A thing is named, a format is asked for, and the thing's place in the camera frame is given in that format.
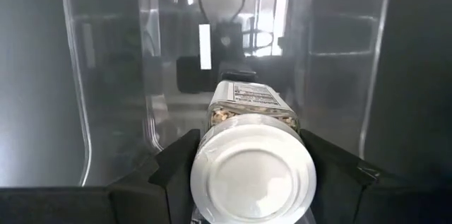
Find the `white bottle cap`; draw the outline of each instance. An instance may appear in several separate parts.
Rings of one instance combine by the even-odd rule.
[[[191,192],[211,223],[295,223],[316,189],[314,163],[277,119],[243,114],[213,127],[191,171]]]

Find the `clear plastic enclosure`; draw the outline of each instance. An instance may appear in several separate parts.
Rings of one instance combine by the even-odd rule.
[[[386,2],[64,0],[90,172],[110,172],[96,170],[96,161],[114,158],[120,164],[110,177],[120,177],[143,153],[204,128],[217,65],[236,53],[235,62],[275,89],[301,127],[358,154]],[[210,39],[201,24],[209,24]],[[215,39],[219,29],[234,34]],[[199,68],[206,39],[207,70]],[[215,48],[229,43],[236,53],[218,56]]]

